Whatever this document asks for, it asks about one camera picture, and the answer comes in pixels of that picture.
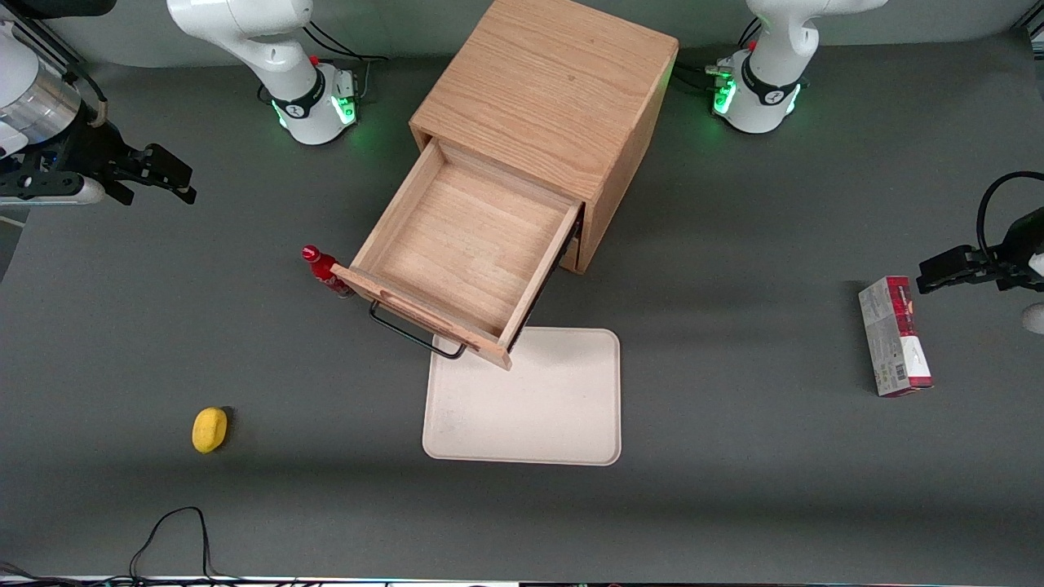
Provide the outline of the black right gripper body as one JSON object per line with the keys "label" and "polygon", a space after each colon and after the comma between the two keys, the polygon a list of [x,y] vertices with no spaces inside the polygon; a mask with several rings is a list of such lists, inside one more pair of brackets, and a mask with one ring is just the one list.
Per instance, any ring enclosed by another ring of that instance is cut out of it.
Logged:
{"label": "black right gripper body", "polygon": [[56,154],[50,172],[49,197],[62,204],[86,205],[114,199],[116,177],[148,177],[138,150],[130,148],[111,123],[92,127],[75,122],[60,133],[49,149]]}

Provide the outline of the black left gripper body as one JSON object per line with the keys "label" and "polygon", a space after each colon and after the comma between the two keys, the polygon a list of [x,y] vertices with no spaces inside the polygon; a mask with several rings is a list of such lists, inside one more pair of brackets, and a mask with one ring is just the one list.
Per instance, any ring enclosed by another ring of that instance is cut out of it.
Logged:
{"label": "black left gripper body", "polygon": [[997,289],[1043,291],[1043,208],[1037,208],[1009,227],[1000,245],[997,263],[1000,277]]}

